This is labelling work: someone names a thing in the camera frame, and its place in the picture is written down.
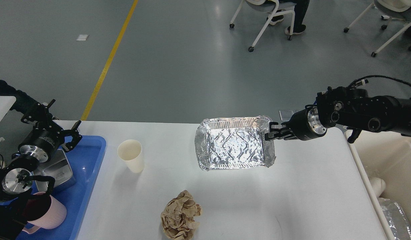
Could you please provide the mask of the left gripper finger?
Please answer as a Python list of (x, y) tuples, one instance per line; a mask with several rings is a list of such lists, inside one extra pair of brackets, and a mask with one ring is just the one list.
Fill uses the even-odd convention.
[[(81, 120), (75, 122), (71, 129), (61, 129), (59, 131), (59, 139), (62, 141), (61, 147), (64, 152), (72, 151), (78, 143), (82, 140), (82, 135), (79, 133), (79, 126), (82, 123)], [(71, 141), (65, 142), (66, 137), (71, 137)]]
[(31, 124), (33, 130), (56, 130), (56, 123), (49, 109), (55, 103), (52, 99), (47, 105), (37, 103), (33, 105), (20, 119), (24, 124)]

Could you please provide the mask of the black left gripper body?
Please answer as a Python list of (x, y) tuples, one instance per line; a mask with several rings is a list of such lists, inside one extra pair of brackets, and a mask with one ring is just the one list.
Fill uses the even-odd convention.
[(52, 158), (58, 147), (64, 142), (63, 130), (33, 129), (18, 146), (20, 154), (26, 154), (45, 163)]

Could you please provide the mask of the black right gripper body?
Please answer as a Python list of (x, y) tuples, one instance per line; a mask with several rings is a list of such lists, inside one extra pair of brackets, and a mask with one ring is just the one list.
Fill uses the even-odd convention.
[(326, 135), (327, 128), (321, 124), (317, 107), (309, 107), (296, 112), (288, 121), (291, 131), (289, 140), (312, 140)]

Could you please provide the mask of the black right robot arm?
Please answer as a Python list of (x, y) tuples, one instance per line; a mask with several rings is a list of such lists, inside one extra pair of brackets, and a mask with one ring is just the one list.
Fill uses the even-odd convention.
[(314, 104), (294, 113), (289, 121), (271, 122), (265, 140), (312, 140), (323, 137), (327, 129), (336, 125), (352, 130), (348, 143), (354, 143), (362, 131), (396, 132), (411, 137), (411, 98), (370, 97), (367, 90), (360, 88), (370, 78), (368, 75), (347, 87), (328, 87), (319, 92)]

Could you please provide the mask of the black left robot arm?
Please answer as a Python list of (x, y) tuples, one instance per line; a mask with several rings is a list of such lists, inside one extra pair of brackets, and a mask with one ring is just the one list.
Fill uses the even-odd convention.
[(55, 177), (34, 175), (34, 171), (49, 162), (59, 147), (70, 152), (82, 140), (81, 121), (65, 130), (52, 120), (49, 109), (54, 102), (36, 103), (23, 112), (21, 121), (33, 123), (33, 129), (18, 146), (19, 155), (7, 167), (0, 162), (0, 240), (15, 240), (28, 223), (23, 212), (29, 200), (44, 200), (54, 190)]

